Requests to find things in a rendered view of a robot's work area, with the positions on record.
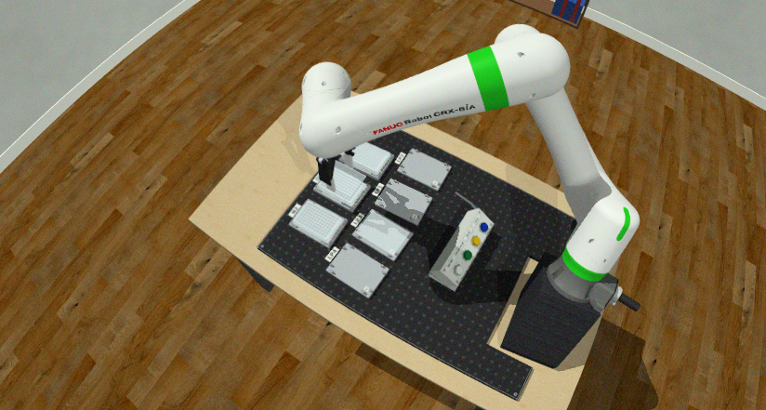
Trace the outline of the white button panel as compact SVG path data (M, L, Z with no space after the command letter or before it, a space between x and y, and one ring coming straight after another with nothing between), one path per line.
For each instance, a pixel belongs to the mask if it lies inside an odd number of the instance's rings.
M429 271L429 277L456 291L472 261L480 251L494 223L486 213L455 192L474 209L467 212L452 238ZM485 215L484 215L485 214ZM481 238L481 239L480 239Z

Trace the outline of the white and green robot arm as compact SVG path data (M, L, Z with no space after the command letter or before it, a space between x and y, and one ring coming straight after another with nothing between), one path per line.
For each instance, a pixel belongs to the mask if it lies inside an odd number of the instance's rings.
M599 313L617 300L637 311L640 303L608 272L640 216L592 150L564 90L569 74L563 45L525 24L508 26L491 46L354 97L347 71L322 62L303 78L299 138L310 154L332 158L408 127L526 102L577 221L563 253L548 266L548 280L564 297Z

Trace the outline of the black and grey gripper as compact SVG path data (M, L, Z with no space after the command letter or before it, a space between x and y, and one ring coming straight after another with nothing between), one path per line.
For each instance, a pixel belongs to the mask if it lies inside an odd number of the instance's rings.
M344 164L352 169L353 169L352 156L354 156L355 154L355 152L353 152L352 150L355 150L355 149L356 147L346 152L343 152ZM318 157L316 158L316 161L318 162L319 180L326 183L326 188L328 190L335 192L336 185L335 185L333 175L334 175L335 161L337 159L337 156L332 158L327 158L328 160L327 159L325 160L325 159L318 158ZM329 168L329 176L328 176L328 168Z

